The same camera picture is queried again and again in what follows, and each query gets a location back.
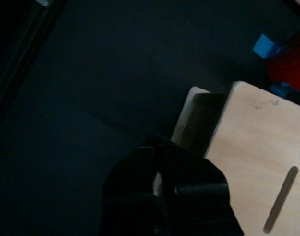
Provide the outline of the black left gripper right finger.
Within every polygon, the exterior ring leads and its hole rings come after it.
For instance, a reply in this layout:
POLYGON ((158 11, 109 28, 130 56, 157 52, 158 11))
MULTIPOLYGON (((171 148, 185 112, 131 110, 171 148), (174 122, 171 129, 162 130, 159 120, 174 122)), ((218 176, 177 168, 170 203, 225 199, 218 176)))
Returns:
POLYGON ((244 236, 218 168, 161 137, 154 138, 154 157, 170 236, 244 236))

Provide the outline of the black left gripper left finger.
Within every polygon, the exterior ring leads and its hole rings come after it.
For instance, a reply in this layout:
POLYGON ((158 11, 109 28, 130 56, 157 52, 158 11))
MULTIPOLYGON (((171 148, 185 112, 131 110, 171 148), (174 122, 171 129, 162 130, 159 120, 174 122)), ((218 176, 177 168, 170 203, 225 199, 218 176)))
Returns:
POLYGON ((153 193, 155 146, 138 147, 103 182, 99 236, 158 236, 159 208, 153 193))

